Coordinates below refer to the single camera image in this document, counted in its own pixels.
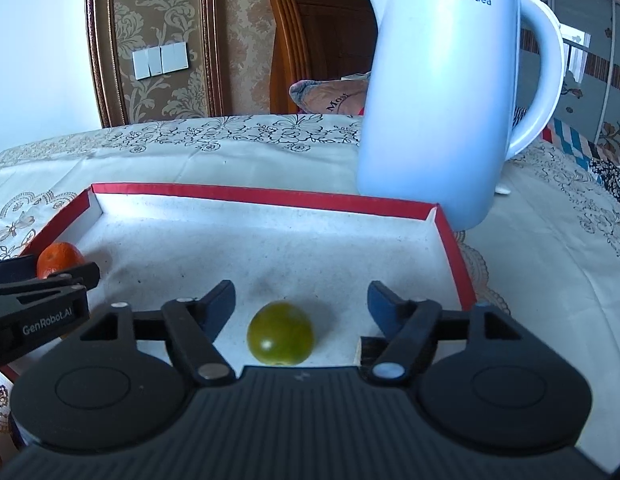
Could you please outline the small orange tangerine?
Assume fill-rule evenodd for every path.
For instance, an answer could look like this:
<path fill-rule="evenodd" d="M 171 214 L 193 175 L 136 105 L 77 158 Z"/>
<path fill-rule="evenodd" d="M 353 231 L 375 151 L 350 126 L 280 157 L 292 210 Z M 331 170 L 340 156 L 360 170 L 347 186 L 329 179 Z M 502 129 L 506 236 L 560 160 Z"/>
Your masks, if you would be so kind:
<path fill-rule="evenodd" d="M 67 242 L 56 242 L 46 247 L 37 260 L 37 277 L 47 278 L 48 275 L 81 266 L 86 263 L 80 250 Z"/>

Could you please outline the green tomato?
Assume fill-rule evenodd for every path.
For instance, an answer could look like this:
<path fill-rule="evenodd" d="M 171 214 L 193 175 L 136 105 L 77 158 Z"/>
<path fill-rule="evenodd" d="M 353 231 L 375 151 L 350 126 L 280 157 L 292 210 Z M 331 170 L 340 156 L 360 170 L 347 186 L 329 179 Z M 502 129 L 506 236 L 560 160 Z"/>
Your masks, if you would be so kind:
<path fill-rule="evenodd" d="M 311 356 L 315 337 L 304 310 L 287 301 L 274 301 L 261 308 L 247 328 L 251 354 L 261 363 L 295 366 Z"/>

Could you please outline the dark sugarcane piece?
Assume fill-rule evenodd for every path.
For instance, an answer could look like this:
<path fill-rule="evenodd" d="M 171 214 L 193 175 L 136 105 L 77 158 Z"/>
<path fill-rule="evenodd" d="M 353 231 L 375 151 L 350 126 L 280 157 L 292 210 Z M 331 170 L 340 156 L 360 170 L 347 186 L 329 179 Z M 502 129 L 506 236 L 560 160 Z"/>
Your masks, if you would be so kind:
<path fill-rule="evenodd" d="M 355 353 L 355 364 L 360 368 L 371 367 L 388 347 L 383 337 L 360 336 Z"/>

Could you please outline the red shallow box tray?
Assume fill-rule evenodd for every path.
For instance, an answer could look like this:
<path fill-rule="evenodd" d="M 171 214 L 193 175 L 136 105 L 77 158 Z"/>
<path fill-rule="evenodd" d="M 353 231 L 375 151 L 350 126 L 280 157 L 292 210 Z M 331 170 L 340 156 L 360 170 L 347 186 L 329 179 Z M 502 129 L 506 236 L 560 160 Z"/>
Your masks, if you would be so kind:
<path fill-rule="evenodd" d="M 26 238 L 56 240 L 97 263 L 92 311 L 116 301 L 155 310 L 233 282 L 236 308 L 215 344 L 229 364 L 253 363 L 246 333 L 257 311 L 286 300 L 311 318 L 312 366 L 352 365 L 373 281 L 450 310 L 476 300 L 459 245 L 435 205 L 354 195 L 163 183 L 97 183 Z"/>

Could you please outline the floral lace tablecloth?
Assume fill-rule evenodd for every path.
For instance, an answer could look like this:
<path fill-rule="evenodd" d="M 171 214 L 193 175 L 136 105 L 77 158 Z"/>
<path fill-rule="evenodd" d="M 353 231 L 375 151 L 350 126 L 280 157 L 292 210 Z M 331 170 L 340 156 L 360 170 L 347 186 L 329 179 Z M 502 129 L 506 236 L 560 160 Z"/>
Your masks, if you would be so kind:
<path fill-rule="evenodd" d="M 359 130 L 349 116 L 233 116 L 147 122 L 0 150 L 0 259 L 18 255 L 30 233 L 97 182 L 353 193 Z M 554 148 L 538 140 L 519 155 L 537 158 L 537 146 Z M 504 170 L 502 185 L 505 194 L 485 222 L 459 235 L 474 287 L 586 376 L 594 403 L 580 447 L 616 468 L 620 203 L 607 194 L 564 194 L 521 167 L 509 176 Z"/>

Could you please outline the patterned pillow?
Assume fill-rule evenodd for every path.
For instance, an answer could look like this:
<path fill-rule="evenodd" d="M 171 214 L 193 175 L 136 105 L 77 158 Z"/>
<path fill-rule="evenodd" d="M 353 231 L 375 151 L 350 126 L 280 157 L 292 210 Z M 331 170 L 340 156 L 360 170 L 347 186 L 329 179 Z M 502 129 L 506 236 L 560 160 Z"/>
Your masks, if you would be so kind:
<path fill-rule="evenodd" d="M 301 80 L 289 87 L 290 99 L 307 114 L 362 116 L 371 73 L 333 80 Z"/>

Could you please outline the white electric kettle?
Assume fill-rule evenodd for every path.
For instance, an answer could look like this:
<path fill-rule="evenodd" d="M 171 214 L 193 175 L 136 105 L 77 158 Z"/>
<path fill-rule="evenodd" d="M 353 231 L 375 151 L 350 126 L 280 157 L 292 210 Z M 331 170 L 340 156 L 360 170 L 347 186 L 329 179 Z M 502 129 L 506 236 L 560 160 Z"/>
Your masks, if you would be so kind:
<path fill-rule="evenodd" d="M 357 189 L 441 206 L 452 229 L 488 215 L 508 159 L 552 118 L 564 39 L 541 0 L 369 0 L 377 40 Z"/>

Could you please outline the striped colourful bedding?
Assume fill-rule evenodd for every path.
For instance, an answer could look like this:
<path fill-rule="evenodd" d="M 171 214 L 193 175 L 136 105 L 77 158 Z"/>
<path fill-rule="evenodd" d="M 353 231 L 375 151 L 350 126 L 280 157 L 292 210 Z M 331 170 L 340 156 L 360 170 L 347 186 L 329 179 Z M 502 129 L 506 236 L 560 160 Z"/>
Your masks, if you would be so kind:
<path fill-rule="evenodd" d="M 570 196 L 607 194 L 620 203 L 620 158 L 595 145 L 559 119 L 552 119 L 538 135 L 554 147 L 534 148 L 537 158 L 519 155 L 504 167 L 508 176 L 514 168 L 534 171 L 539 179 Z"/>

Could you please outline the sliding glass wardrobe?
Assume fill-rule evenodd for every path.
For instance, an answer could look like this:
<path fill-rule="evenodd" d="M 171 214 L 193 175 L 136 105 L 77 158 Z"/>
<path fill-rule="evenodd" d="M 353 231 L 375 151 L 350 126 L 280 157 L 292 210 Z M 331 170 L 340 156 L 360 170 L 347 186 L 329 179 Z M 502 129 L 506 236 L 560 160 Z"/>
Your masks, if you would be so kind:
<path fill-rule="evenodd" d="M 620 0 L 542 0 L 564 36 L 554 118 L 620 156 Z"/>

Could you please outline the white wall switch panel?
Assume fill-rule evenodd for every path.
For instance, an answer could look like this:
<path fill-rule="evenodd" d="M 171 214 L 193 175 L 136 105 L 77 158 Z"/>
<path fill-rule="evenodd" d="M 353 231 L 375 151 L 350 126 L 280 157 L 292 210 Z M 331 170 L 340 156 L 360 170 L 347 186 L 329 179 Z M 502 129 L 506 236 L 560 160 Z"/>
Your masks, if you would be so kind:
<path fill-rule="evenodd" d="M 132 52 L 133 74 L 136 80 L 161 76 L 189 67 L 187 44 L 164 44 Z"/>

